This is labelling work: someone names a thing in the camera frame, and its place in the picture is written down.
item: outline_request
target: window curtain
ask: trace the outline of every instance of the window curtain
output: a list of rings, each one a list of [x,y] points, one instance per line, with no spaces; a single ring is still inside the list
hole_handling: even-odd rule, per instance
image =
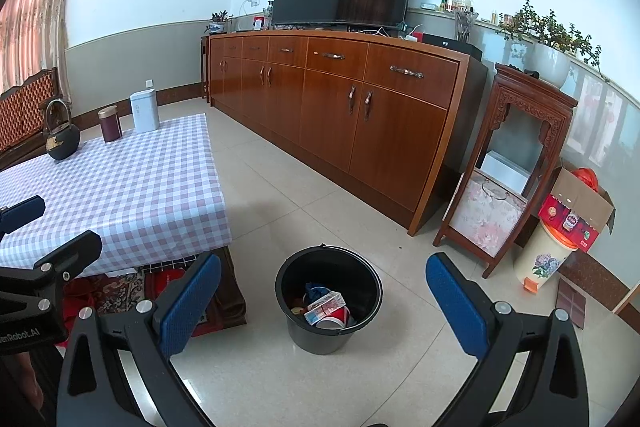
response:
[[[7,0],[0,9],[0,92],[40,70],[58,68],[70,102],[65,68],[65,0]]]

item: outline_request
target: checkered tablecloth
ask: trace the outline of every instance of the checkered tablecloth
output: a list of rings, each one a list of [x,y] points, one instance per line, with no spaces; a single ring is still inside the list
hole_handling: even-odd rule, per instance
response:
[[[40,156],[0,172],[0,206],[34,195],[40,219],[4,236],[0,266],[31,268],[84,230],[102,238],[100,259],[83,275],[180,259],[231,243],[207,120],[163,121],[144,134],[124,132],[81,144],[60,162]]]

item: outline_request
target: potted plant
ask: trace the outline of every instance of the potted plant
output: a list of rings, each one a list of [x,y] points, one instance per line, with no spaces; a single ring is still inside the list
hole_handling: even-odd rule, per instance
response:
[[[226,24],[233,18],[233,15],[229,15],[226,10],[218,13],[211,14],[211,22],[209,23],[209,35],[217,33],[226,33]]]
[[[569,73],[571,60],[566,52],[576,56],[580,50],[585,64],[594,66],[600,71],[600,53],[602,48],[595,48],[591,44],[591,35],[582,36],[569,24],[569,31],[556,20],[556,13],[549,10],[549,15],[540,16],[533,9],[529,0],[524,0],[524,6],[507,22],[500,20],[498,33],[504,33],[505,40],[525,37],[536,42],[533,49],[532,69],[540,74],[540,78],[553,84],[558,89],[562,87]]]

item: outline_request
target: black bucket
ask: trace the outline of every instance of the black bucket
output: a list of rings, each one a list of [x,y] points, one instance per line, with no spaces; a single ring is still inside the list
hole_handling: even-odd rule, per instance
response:
[[[294,315],[290,304],[305,294],[308,282],[340,292],[356,324],[342,330],[324,330]],[[291,340],[316,355],[342,347],[353,333],[373,320],[382,304],[382,282],[366,259],[350,250],[325,245],[305,248],[289,257],[278,272],[275,290],[278,304],[287,315]]]

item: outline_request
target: tv cabinet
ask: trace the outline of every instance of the tv cabinet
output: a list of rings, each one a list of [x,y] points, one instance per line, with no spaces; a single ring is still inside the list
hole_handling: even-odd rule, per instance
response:
[[[458,181],[487,68],[401,39],[210,36],[209,103],[415,235]]]

